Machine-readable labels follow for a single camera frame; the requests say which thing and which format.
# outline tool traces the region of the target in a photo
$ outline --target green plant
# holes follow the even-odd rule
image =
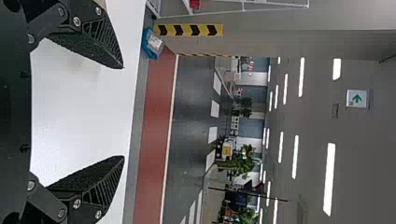
[[[236,103],[242,107],[251,107],[253,105],[253,100],[250,97],[238,97],[235,99]]]
[[[242,114],[242,116],[245,117],[245,118],[250,118],[251,109],[244,108],[244,109],[241,111],[241,114]]]
[[[253,105],[252,99],[249,97],[236,98],[235,102],[237,105],[233,109],[233,116],[239,117],[239,115],[242,115],[245,118],[249,118],[251,115],[251,107]]]
[[[243,145],[242,150],[245,151],[245,155],[242,153],[235,153],[230,161],[219,161],[217,165],[219,168],[232,169],[233,176],[244,176],[248,178],[248,173],[251,172],[255,166],[253,160],[253,146]]]
[[[256,224],[259,223],[259,214],[252,208],[244,208],[233,219],[233,224]]]

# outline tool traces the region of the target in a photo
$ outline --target gray floor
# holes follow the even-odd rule
[[[203,189],[209,127],[226,134],[231,100],[224,88],[214,91],[214,57],[179,57],[172,135],[169,149],[163,224],[178,224]],[[212,100],[220,104],[219,118],[210,117]]]
[[[151,12],[146,8],[144,28],[152,26]],[[149,58],[141,50],[137,71],[136,93],[134,97],[134,121],[131,133],[130,158],[125,193],[123,224],[134,223],[134,198],[136,193],[137,168],[139,165],[139,150],[141,145],[143,113],[145,107],[146,84],[149,72]]]
[[[304,95],[297,96],[300,59],[272,64],[269,91],[279,85],[279,106],[266,122],[270,148],[265,161],[272,196],[280,203],[277,224],[372,224],[394,220],[396,199],[396,62],[343,61],[341,78],[332,81],[332,61],[306,59]],[[289,74],[288,102],[282,105],[284,75]],[[371,90],[369,110],[346,109],[347,90]],[[332,104],[339,103],[339,118]],[[284,134],[283,162],[278,156],[279,133]],[[294,135],[300,135],[297,178],[291,178]],[[335,143],[332,215],[322,210],[327,144]],[[263,223],[273,223],[274,203],[264,209]],[[305,210],[305,222],[298,221]]]

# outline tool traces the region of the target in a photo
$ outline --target railing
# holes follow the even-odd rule
[[[309,0],[200,0],[199,8],[191,8],[190,0],[147,1],[157,18],[309,8]]]

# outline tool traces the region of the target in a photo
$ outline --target floor marking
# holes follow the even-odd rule
[[[210,169],[213,163],[215,163],[216,150],[213,150],[209,155],[206,156],[206,168],[205,173]]]
[[[212,108],[210,110],[210,116],[213,118],[219,118],[219,111],[220,111],[220,105],[216,103],[216,101],[212,100]]]
[[[215,89],[215,91],[218,93],[218,95],[221,95],[221,81],[218,77],[218,75],[216,74],[216,72],[213,74],[215,79],[213,81],[213,89]]]
[[[202,208],[202,191],[198,195],[197,204],[197,218],[195,219],[195,224],[201,224],[201,208]]]
[[[190,207],[189,224],[194,224],[194,218],[195,218],[195,201],[192,203]]]
[[[186,217],[183,217],[183,219],[181,219],[180,224],[186,224]]]
[[[218,139],[218,127],[210,127],[207,143],[212,143],[216,139]]]
[[[173,80],[173,89],[172,89],[172,100],[171,100],[171,111],[169,117],[169,129],[168,129],[168,143],[166,146],[166,156],[165,156],[165,167],[163,172],[163,195],[161,199],[161,213],[160,213],[160,224],[163,224],[163,207],[165,204],[165,190],[166,190],[166,177],[168,175],[168,161],[169,161],[169,147],[171,145],[171,134],[172,134],[172,118],[175,106],[175,91],[176,91],[176,81],[177,81],[177,68],[178,68],[178,55],[176,56],[175,61],[175,73]]]

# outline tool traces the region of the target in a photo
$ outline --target ceiling light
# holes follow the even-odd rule
[[[300,142],[300,136],[299,135],[295,135],[295,137],[294,137],[293,165],[292,165],[292,171],[291,171],[291,177],[293,177],[293,179],[295,179],[296,176],[297,176],[299,142]]]
[[[298,86],[298,97],[303,96],[303,86],[304,86],[304,72],[305,72],[305,58],[300,60],[300,82]]]

